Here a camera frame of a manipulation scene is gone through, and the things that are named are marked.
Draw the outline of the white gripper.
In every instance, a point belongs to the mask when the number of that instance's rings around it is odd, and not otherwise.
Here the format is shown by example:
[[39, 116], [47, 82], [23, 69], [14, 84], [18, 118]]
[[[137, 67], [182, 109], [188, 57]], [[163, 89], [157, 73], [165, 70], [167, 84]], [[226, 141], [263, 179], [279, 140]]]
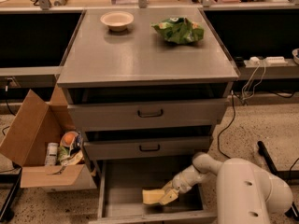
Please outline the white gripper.
[[191, 172], [182, 171], [175, 175], [162, 187], [164, 195], [160, 198], [159, 204], [167, 205], [177, 199], [179, 194], [190, 191], [194, 185], [193, 181], [194, 175]]

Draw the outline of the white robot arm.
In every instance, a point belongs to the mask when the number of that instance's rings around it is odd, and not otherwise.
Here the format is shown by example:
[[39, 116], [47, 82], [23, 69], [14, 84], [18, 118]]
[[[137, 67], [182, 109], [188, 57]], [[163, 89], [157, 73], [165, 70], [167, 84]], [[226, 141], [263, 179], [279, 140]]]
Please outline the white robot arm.
[[158, 203], [173, 202], [209, 175], [216, 176], [218, 224], [270, 224], [271, 213], [285, 213], [292, 207], [291, 188], [281, 178], [250, 161], [221, 162], [206, 153], [194, 155], [192, 165], [163, 187]]

